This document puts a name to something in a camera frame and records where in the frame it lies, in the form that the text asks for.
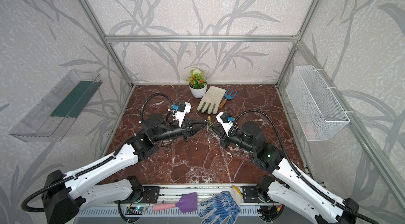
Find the metal keyring with yellow tag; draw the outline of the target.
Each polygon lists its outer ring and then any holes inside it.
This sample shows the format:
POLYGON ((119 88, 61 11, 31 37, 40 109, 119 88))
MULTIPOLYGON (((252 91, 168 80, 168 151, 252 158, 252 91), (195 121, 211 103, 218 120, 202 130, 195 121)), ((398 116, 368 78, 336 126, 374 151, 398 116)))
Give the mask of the metal keyring with yellow tag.
POLYGON ((207 128, 210 129, 213 126, 213 122, 211 120, 211 117, 209 116, 208 119, 206 120, 207 128))

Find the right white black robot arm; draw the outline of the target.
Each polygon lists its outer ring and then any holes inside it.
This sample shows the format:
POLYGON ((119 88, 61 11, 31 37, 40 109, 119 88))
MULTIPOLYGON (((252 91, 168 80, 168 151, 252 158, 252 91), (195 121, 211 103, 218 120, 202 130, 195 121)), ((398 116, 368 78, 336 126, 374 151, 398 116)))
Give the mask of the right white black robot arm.
POLYGON ((220 145, 230 144, 252 154, 252 162, 269 173, 256 186, 263 201, 275 201, 294 210, 313 224, 354 224, 356 216, 345 212, 338 205, 358 212, 359 205, 351 198, 341 197, 328 191, 265 139, 264 132, 253 122, 246 122, 241 130, 229 122, 212 126, 220 137, 220 145))

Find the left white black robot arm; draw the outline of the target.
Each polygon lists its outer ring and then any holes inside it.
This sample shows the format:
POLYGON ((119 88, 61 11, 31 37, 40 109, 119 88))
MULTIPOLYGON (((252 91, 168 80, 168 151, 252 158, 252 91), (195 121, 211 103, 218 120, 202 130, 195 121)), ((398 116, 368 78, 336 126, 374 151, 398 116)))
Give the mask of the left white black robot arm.
POLYGON ((141 122, 141 131, 115 152, 67 173, 52 172, 45 182, 48 191, 41 193, 47 223, 65 224, 86 208, 127 200, 138 191, 133 179, 101 186, 98 183, 153 155, 159 149, 158 142, 178 137, 188 139, 206 124, 192 118, 167 124, 162 115, 153 114, 141 122))

